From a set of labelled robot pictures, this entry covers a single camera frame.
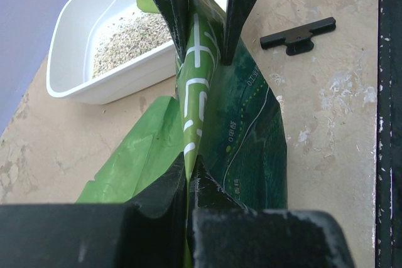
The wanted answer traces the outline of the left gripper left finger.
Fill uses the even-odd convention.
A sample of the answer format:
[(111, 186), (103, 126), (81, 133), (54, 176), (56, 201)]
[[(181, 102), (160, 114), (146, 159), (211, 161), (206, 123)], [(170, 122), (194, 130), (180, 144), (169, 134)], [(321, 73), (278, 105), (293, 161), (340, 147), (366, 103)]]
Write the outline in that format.
[(1, 207), (2, 267), (182, 267), (183, 155), (123, 203)]

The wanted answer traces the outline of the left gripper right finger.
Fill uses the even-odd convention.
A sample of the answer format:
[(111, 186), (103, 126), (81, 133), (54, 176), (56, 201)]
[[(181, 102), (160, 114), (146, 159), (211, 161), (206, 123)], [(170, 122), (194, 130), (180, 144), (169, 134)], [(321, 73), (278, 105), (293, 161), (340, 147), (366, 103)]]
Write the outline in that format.
[(354, 267), (326, 212), (241, 207), (198, 156), (190, 185), (194, 267)]

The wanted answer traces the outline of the black bag clip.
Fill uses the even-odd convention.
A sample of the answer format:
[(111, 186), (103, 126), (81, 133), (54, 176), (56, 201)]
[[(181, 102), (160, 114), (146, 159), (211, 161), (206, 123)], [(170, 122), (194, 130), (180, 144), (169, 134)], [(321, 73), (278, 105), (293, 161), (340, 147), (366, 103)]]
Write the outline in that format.
[(313, 50), (312, 37), (332, 32), (335, 29), (335, 18), (329, 17), (263, 36), (260, 38), (260, 45), (264, 50), (277, 46), (286, 46), (286, 54), (295, 56)]

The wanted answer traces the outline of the green litter bag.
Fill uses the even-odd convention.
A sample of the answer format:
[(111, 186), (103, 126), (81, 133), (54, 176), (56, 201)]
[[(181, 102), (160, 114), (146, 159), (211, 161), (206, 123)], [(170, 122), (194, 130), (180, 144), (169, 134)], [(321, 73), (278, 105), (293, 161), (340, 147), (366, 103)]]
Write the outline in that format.
[(81, 203), (123, 203), (162, 176), (179, 154), (187, 181), (183, 266), (192, 266), (191, 178), (198, 156), (237, 204), (285, 209), (286, 143), (280, 105), (242, 42), (222, 63), (226, 8), (188, 0), (185, 60), (176, 57), (176, 97), (148, 108), (88, 182)]

